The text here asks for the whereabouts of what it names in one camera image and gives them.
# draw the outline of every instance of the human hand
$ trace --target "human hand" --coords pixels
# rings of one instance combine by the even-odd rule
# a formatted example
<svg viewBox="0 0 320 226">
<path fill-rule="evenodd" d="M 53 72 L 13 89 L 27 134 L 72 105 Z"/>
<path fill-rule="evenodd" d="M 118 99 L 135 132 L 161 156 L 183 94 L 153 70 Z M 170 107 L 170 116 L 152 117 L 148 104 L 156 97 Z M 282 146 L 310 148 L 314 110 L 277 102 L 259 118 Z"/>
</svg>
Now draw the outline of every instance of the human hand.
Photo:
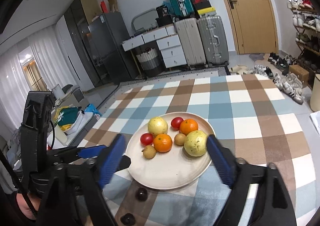
<svg viewBox="0 0 320 226">
<path fill-rule="evenodd" d="M 36 195 L 32 193 L 28 193 L 28 197 L 33 204 L 33 207 L 37 210 L 39 210 L 41 199 L 37 197 Z M 30 220 L 35 220 L 32 211 L 30 210 L 29 206 L 27 205 L 25 199 L 23 198 L 22 194 L 17 193 L 17 203 L 21 210 L 21 212 Z"/>
</svg>

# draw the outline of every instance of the red shoe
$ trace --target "red shoe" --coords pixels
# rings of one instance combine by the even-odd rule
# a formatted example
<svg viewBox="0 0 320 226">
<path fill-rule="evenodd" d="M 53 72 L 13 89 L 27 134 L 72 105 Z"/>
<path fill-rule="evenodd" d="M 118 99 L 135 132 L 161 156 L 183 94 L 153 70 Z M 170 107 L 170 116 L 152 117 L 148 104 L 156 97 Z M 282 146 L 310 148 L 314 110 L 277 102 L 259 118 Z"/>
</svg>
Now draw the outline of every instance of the red shoe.
<svg viewBox="0 0 320 226">
<path fill-rule="evenodd" d="M 314 7 L 313 7 L 313 5 L 312 5 L 310 0 L 302 0 L 302 4 L 307 9 L 314 9 Z"/>
</svg>

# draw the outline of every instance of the blue gripper pad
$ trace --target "blue gripper pad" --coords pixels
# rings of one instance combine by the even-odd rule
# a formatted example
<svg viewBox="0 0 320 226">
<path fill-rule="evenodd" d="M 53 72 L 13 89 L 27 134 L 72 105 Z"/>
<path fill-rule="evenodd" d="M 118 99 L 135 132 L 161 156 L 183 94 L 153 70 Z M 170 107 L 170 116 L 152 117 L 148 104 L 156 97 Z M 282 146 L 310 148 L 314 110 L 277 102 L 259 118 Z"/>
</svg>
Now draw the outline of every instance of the blue gripper pad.
<svg viewBox="0 0 320 226">
<path fill-rule="evenodd" d="M 232 188 L 236 176 L 236 158 L 229 149 L 222 147 L 214 135 L 207 139 L 207 151 L 222 183 Z"/>
<path fill-rule="evenodd" d="M 125 138 L 118 134 L 113 139 L 111 145 L 102 149 L 97 157 L 96 165 L 99 169 L 98 184 L 101 189 L 110 183 L 112 175 L 116 172 L 125 150 Z"/>
<path fill-rule="evenodd" d="M 105 145 L 84 148 L 78 153 L 78 156 L 82 158 L 97 157 L 104 148 L 106 148 Z"/>
</svg>

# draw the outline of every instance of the plate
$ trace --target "plate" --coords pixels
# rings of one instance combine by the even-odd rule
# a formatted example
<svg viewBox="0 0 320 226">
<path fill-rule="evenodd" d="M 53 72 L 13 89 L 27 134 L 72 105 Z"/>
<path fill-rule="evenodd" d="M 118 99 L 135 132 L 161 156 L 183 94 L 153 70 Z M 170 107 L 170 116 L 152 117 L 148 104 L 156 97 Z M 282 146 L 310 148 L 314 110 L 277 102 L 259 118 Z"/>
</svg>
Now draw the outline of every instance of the plate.
<svg viewBox="0 0 320 226">
<path fill-rule="evenodd" d="M 172 112 L 160 117 L 168 123 L 167 134 L 171 136 L 172 140 L 179 133 L 179 131 L 174 131 L 170 125 L 175 117 L 194 119 L 199 125 L 199 130 L 208 135 L 214 134 L 211 125 L 196 114 Z M 140 137 L 144 133 L 148 133 L 148 124 L 143 125 L 132 136 L 125 154 L 131 158 L 129 173 L 137 182 L 146 187 L 169 190 L 185 186 L 201 176 L 211 163 L 208 152 L 201 157 L 192 157 L 185 152 L 183 146 L 176 146 L 174 143 L 169 152 L 157 152 L 153 159 L 145 159 L 141 152 L 144 147 L 140 143 Z"/>
</svg>

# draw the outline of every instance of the tomato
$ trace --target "tomato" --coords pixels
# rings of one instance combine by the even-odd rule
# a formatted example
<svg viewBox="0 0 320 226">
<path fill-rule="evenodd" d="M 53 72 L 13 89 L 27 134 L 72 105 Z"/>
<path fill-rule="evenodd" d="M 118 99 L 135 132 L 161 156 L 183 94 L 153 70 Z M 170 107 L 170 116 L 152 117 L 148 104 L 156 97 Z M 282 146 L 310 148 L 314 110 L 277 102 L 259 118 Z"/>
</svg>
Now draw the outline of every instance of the tomato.
<svg viewBox="0 0 320 226">
<path fill-rule="evenodd" d="M 140 142 L 142 145 L 147 146 L 147 145 L 152 145 L 153 143 L 153 135 L 150 133 L 144 133 L 140 137 Z"/>
<path fill-rule="evenodd" d="M 181 117 L 176 117 L 171 121 L 171 126 L 174 130 L 179 130 L 180 129 L 180 124 L 183 121 L 183 118 Z"/>
</svg>

